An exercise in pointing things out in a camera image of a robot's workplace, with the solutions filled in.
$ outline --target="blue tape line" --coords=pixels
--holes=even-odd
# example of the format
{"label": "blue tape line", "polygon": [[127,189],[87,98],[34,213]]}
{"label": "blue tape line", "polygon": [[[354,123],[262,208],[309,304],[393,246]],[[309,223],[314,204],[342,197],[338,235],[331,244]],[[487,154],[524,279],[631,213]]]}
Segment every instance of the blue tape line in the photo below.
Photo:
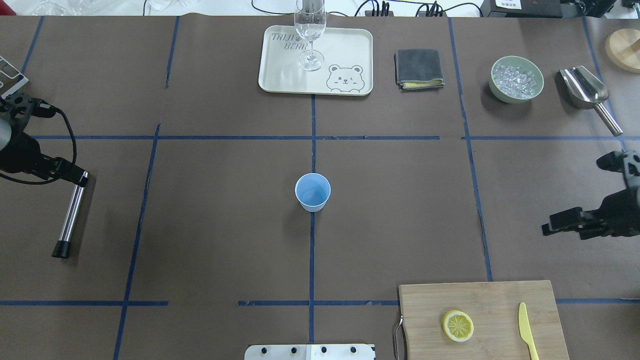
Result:
{"label": "blue tape line", "polygon": [[[311,172],[316,172],[316,95],[311,95]],[[309,231],[309,343],[314,343],[314,301],[316,283],[316,214],[311,213]]]}
{"label": "blue tape line", "polygon": [[309,245],[309,343],[314,343],[314,306],[316,297],[316,213],[311,213]]}
{"label": "blue tape line", "polygon": [[309,306],[307,300],[251,300],[239,301],[238,306]]}
{"label": "blue tape line", "polygon": [[[587,46],[589,47],[589,52],[591,53],[591,59],[593,60],[593,66],[596,69],[596,73],[598,74],[598,78],[604,82],[604,79],[602,77],[602,73],[600,72],[600,66],[598,65],[598,59],[596,59],[596,53],[593,50],[593,44],[591,43],[591,34],[589,33],[589,26],[587,25],[587,18],[585,16],[582,16],[582,28],[584,28],[584,35],[587,39]],[[613,119],[615,121],[618,121],[616,118],[616,112],[613,110],[613,105],[611,105],[611,101],[607,100],[607,107],[609,108],[609,111],[611,112],[611,117],[613,117]],[[622,139],[622,136],[617,136],[616,137],[618,139],[618,141],[620,142],[620,146],[622,147],[622,151],[627,151],[627,146],[625,145],[625,141],[624,139]]]}
{"label": "blue tape line", "polygon": [[116,347],[113,351],[113,360],[118,360],[120,356],[120,344],[122,343],[122,331],[124,330],[124,322],[127,318],[127,306],[122,306],[120,313],[120,325],[118,326],[118,337],[116,338]]}
{"label": "blue tape line", "polygon": [[399,306],[398,300],[316,300],[316,306]]}
{"label": "blue tape line", "polygon": [[317,136],[318,140],[440,140],[439,136]]}
{"label": "blue tape line", "polygon": [[556,299],[556,304],[640,304],[640,299]]}
{"label": "blue tape line", "polygon": [[469,136],[470,140],[575,140],[575,141],[612,141],[613,136]]}
{"label": "blue tape line", "polygon": [[122,306],[122,301],[0,300],[0,306]]}
{"label": "blue tape line", "polygon": [[462,111],[462,118],[465,125],[465,139],[467,141],[467,152],[469,156],[469,165],[471,166],[471,179],[474,184],[474,195],[476,197],[476,208],[478,217],[480,218],[480,226],[482,230],[482,243],[484,247],[484,265],[486,267],[486,278],[489,281],[493,281],[493,275],[491,272],[491,260],[489,258],[489,246],[486,242],[486,233],[484,231],[484,218],[482,214],[482,204],[480,203],[480,192],[478,190],[478,182],[476,178],[476,165],[474,163],[473,149],[471,148],[471,135],[469,133],[469,124],[467,121],[467,111],[462,101],[462,80],[460,78],[460,68],[458,67],[458,53],[456,51],[456,40],[453,35],[453,23],[451,18],[447,18],[449,21],[449,36],[451,38],[451,50],[453,51],[453,63],[456,68],[456,79],[458,80],[458,97],[460,99],[460,110]]}
{"label": "blue tape line", "polygon": [[[69,135],[35,135],[37,140],[68,140]],[[153,140],[150,135],[76,135],[77,140]],[[269,135],[160,135],[158,140],[440,140],[439,136],[269,136]]]}
{"label": "blue tape line", "polygon": [[[0,300],[0,306],[123,306],[124,301],[101,300]],[[129,306],[169,306],[168,301],[132,301]]]}
{"label": "blue tape line", "polygon": [[33,40],[31,41],[31,46],[29,46],[29,52],[27,52],[27,57],[24,59],[24,64],[22,64],[22,70],[20,70],[20,72],[23,75],[24,75],[24,72],[27,70],[27,65],[29,64],[29,60],[31,59],[33,48],[36,46],[36,41],[38,40],[38,35],[40,34],[40,29],[42,29],[43,22],[44,22],[44,16],[41,16],[40,21],[38,22],[38,27],[36,28],[36,32],[35,34],[33,34]]}
{"label": "blue tape line", "polygon": [[173,26],[173,39],[171,40],[171,51],[169,52],[169,61],[166,64],[166,79],[164,80],[164,88],[169,87],[169,76],[171,75],[171,64],[173,63],[173,51],[175,50],[175,39],[178,37],[178,27],[180,26],[180,17],[175,17],[175,25]]}
{"label": "blue tape line", "polygon": [[156,147],[158,143],[158,134],[160,132],[160,124],[156,127],[156,133],[154,135],[154,144],[151,147],[151,156],[149,157],[149,167],[147,169],[147,179],[145,180],[145,191],[142,195],[142,205],[140,206],[140,215],[138,217],[138,227],[136,229],[136,239],[133,243],[133,252],[131,253],[131,264],[129,265],[129,275],[127,276],[127,287],[124,292],[124,303],[122,306],[122,313],[120,314],[120,325],[118,326],[118,336],[116,338],[115,350],[113,352],[113,360],[117,360],[120,355],[120,344],[122,343],[122,332],[124,330],[124,323],[127,318],[127,306],[129,302],[129,295],[131,294],[131,283],[133,282],[133,272],[136,268],[136,258],[138,257],[138,245],[140,244],[140,234],[142,233],[142,222],[145,217],[145,210],[147,208],[147,196],[149,194],[149,182],[151,181],[151,173],[154,168],[154,160],[156,158]]}
{"label": "blue tape line", "polygon": [[[68,140],[69,135],[35,135],[36,140]],[[153,140],[149,135],[76,135],[76,140]]]}
{"label": "blue tape line", "polygon": [[129,301],[127,306],[169,306],[168,301]]}
{"label": "blue tape line", "polygon": [[159,139],[160,140],[311,140],[311,136],[164,135],[164,136],[160,136]]}
{"label": "blue tape line", "polygon": [[311,95],[311,172],[316,172],[316,96]]}

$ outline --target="plastic knife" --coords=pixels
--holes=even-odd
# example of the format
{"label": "plastic knife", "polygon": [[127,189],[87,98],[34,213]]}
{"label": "plastic knife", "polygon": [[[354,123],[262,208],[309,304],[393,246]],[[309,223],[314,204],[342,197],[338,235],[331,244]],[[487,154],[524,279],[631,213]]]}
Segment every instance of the plastic knife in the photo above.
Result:
{"label": "plastic knife", "polygon": [[533,343],[533,335],[531,334],[531,326],[529,325],[529,315],[527,315],[527,305],[520,303],[518,308],[518,327],[520,328],[520,337],[527,343],[529,347],[529,355],[531,360],[539,360],[536,345]]}

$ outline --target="cutting board handle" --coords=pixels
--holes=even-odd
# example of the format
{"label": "cutting board handle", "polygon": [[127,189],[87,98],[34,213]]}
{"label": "cutting board handle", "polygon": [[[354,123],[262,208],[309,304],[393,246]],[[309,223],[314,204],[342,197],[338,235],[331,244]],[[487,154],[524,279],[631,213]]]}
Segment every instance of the cutting board handle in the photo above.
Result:
{"label": "cutting board handle", "polygon": [[[393,337],[393,342],[394,342],[394,357],[396,358],[396,360],[400,360],[400,358],[398,358],[398,330],[400,329],[400,327],[402,327],[402,324],[404,322],[404,317],[402,315],[400,315],[400,320],[398,321],[398,325],[396,326],[396,329],[394,330],[394,337]],[[406,360],[406,337],[404,336],[404,327],[402,327],[402,333],[403,333],[403,342],[402,344],[404,345],[404,359]]]}

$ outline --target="water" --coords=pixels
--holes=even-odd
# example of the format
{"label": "water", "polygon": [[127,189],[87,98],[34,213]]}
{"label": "water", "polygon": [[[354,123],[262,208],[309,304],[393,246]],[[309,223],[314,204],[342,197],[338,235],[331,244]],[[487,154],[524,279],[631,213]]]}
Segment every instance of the water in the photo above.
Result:
{"label": "water", "polygon": [[530,99],[536,95],[536,82],[533,72],[524,72],[522,68],[499,65],[493,70],[495,84],[505,94],[516,99]]}
{"label": "water", "polygon": [[324,33],[324,24],[298,24],[296,23],[296,31],[301,38],[307,41],[314,41]]}

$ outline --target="wooden cutting board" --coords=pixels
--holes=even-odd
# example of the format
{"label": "wooden cutting board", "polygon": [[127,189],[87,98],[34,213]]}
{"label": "wooden cutting board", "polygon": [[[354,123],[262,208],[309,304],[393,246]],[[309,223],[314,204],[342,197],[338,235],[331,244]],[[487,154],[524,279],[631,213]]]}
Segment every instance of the wooden cutting board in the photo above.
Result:
{"label": "wooden cutting board", "polygon": [[[540,359],[569,359],[550,281],[400,285],[399,294],[408,360],[530,359],[518,330],[521,302]],[[468,341],[457,343],[442,331],[450,310],[464,311],[474,322]]]}

